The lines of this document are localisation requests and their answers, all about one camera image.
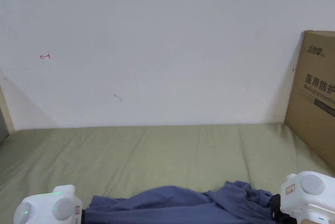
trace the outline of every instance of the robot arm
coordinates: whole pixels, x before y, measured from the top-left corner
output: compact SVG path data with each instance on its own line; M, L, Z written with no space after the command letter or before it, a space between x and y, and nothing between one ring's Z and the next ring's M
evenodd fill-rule
M14 224L81 224L84 210L74 191L73 185L62 185L25 198L14 213Z
M332 177L310 171L290 174L281 185L279 197L280 211L295 218L298 224L306 223L303 220L335 223L335 179Z

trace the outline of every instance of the cardboard box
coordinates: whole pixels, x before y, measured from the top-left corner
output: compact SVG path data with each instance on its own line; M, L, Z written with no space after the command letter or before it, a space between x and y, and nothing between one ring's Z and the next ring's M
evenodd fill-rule
M285 124L335 169L335 32L304 32Z

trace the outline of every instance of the blue cloth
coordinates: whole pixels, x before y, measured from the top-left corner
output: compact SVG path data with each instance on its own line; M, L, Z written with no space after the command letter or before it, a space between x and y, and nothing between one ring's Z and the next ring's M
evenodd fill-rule
M164 186L129 199L94 196L86 223L110 224L275 224L268 207L271 193L236 181L217 192L197 193Z

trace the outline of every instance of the sticker label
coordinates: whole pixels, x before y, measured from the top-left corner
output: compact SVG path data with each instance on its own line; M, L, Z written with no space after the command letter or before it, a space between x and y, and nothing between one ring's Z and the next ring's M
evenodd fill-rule
M80 206L76 206L75 213L76 213L76 214L80 214Z
M286 188L285 192L286 192L286 195L290 194L290 193L293 193L295 191L295 184L293 185L290 185L289 187Z

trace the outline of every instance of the red arrow mark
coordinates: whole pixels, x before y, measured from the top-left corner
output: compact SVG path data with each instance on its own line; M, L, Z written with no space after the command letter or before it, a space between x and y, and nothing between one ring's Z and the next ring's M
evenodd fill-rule
M44 57L49 57L49 58L50 58L50 54L48 53L46 56L43 56L43 55L40 56L40 58L41 58L42 60L44 60Z

